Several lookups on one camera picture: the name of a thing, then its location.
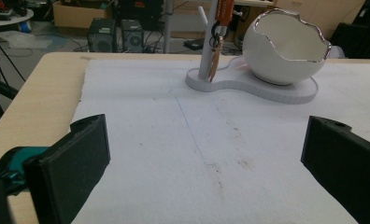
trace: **key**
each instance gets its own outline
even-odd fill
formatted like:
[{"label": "key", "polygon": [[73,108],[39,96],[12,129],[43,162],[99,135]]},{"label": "key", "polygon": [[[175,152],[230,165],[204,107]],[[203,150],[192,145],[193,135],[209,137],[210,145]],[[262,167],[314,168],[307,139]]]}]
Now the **key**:
[{"label": "key", "polygon": [[217,73],[218,68],[218,62],[220,60],[220,54],[222,50],[222,44],[223,44],[223,37],[218,36],[217,45],[214,46],[214,55],[212,56],[212,64],[210,71],[208,73],[208,77],[210,78],[210,82],[212,82],[212,79],[214,78],[215,74]]}]

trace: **table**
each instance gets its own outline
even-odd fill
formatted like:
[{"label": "table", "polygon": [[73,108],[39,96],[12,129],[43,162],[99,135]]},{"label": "table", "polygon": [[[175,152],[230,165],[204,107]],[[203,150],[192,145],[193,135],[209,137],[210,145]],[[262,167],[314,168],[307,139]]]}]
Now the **table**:
[{"label": "table", "polygon": [[34,11],[31,10],[31,9],[27,9],[27,15],[23,16],[23,17],[19,17],[19,16],[11,16],[10,17],[10,21],[0,21],[0,26],[3,26],[3,25],[10,25],[10,24],[15,24],[15,23],[19,23],[19,22],[22,22],[22,21],[28,21],[30,20],[32,17],[34,16]]},{"label": "table", "polygon": [[[223,62],[233,57],[222,56]],[[51,53],[45,55],[0,120],[0,158],[17,146],[51,146],[68,132],[91,59],[200,61],[198,55]],[[329,60],[370,63],[370,60]],[[9,197],[18,223],[37,223],[27,192]]]}]

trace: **floor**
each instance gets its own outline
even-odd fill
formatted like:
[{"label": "floor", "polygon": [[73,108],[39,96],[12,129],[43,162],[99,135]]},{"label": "floor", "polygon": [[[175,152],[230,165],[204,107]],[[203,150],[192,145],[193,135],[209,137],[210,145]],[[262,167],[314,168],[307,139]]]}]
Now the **floor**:
[{"label": "floor", "polygon": [[[0,66],[2,67],[3,73],[7,79],[8,84],[19,90],[34,68],[36,67],[39,60],[43,55],[50,52],[72,52],[72,51],[88,51],[88,42],[86,36],[69,36],[61,35],[54,25],[45,21],[32,21],[32,32],[33,36],[26,36],[35,40],[49,40],[51,44],[45,49],[33,49],[35,47],[35,41],[33,45],[25,46],[23,49],[13,49],[10,44],[0,38]],[[144,37],[146,40],[145,46],[151,45],[155,50],[154,53],[162,53],[164,38],[159,32],[145,31]],[[121,36],[118,35],[118,43],[121,42]],[[185,38],[171,38],[170,39],[170,53],[176,54],[201,54],[201,50],[192,50],[183,46]],[[222,49],[223,54],[238,55],[241,51],[233,43],[225,43]],[[11,100],[5,97],[1,98],[1,106],[4,110],[10,105]]]}]

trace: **cardboard box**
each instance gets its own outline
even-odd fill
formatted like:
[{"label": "cardboard box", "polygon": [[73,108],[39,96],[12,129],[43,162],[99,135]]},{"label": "cardboard box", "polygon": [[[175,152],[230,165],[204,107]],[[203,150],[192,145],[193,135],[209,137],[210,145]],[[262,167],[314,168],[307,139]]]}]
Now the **cardboard box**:
[{"label": "cardboard box", "polygon": [[53,4],[54,24],[59,27],[89,29],[94,18],[112,18],[112,9],[99,9],[102,2],[85,2],[81,7],[63,6],[62,3]]}]

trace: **orange keychain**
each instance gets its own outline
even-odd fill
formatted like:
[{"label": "orange keychain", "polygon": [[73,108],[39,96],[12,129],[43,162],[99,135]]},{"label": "orange keychain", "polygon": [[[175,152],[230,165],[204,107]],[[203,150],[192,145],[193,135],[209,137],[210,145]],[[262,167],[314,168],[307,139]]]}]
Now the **orange keychain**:
[{"label": "orange keychain", "polygon": [[217,12],[215,20],[220,23],[220,26],[228,26],[232,20],[234,12],[235,0],[220,0],[217,4]]}]

